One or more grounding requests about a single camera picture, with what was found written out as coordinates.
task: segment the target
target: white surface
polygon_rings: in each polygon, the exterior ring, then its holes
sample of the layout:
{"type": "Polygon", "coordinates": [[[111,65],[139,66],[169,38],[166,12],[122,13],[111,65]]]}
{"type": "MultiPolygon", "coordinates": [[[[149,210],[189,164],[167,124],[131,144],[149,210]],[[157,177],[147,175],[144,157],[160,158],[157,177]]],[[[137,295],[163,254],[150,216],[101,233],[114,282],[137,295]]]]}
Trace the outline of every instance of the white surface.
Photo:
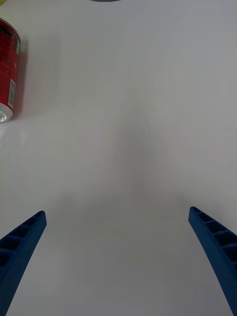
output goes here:
{"type": "Polygon", "coordinates": [[[237,232],[237,3],[8,0],[29,41],[0,126],[0,232],[48,226],[8,316],[231,315],[187,219],[237,232]]]}

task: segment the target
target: can lid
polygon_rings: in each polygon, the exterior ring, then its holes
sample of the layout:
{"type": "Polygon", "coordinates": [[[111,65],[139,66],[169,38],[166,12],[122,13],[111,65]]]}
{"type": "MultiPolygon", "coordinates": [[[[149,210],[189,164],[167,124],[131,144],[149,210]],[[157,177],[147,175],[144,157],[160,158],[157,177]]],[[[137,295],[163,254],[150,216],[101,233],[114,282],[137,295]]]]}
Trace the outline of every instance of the can lid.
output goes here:
{"type": "Polygon", "coordinates": [[[6,114],[0,111],[0,122],[5,122],[6,120],[7,120],[6,114]]]}
{"type": "Polygon", "coordinates": [[[0,103],[0,123],[10,120],[12,115],[12,109],[9,106],[0,103]]]}

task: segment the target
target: soda can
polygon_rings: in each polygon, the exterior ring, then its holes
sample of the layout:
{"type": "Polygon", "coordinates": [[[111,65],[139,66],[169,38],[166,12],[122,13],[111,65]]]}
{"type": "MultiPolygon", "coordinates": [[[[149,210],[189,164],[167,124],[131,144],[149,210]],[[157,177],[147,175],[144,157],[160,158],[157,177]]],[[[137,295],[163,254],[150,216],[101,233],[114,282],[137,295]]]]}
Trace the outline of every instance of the soda can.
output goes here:
{"type": "Polygon", "coordinates": [[[21,40],[16,30],[0,19],[0,122],[14,112],[21,40]]]}

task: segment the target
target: can rim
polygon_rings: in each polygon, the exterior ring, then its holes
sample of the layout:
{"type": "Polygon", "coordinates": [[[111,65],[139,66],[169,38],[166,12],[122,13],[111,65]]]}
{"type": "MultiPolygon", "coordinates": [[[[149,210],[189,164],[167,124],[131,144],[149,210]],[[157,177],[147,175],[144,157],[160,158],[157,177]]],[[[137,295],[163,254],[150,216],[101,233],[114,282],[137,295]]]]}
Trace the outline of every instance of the can rim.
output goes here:
{"type": "Polygon", "coordinates": [[[3,20],[3,19],[1,19],[1,18],[0,18],[0,21],[6,23],[9,27],[11,27],[11,28],[14,30],[14,32],[17,34],[17,36],[18,36],[18,38],[19,38],[19,41],[20,41],[20,43],[21,43],[20,35],[19,35],[19,33],[16,31],[16,29],[15,29],[10,23],[8,23],[7,21],[5,21],[5,20],[3,20]]]}

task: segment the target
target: can label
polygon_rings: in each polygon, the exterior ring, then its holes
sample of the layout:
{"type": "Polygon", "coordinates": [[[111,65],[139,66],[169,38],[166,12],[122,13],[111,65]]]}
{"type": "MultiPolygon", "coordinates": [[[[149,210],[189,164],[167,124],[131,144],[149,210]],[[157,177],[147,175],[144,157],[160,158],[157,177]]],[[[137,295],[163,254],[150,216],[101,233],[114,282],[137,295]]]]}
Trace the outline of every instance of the can label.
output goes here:
{"type": "Polygon", "coordinates": [[[16,31],[0,19],[0,103],[13,110],[19,62],[20,39],[16,31]]]}

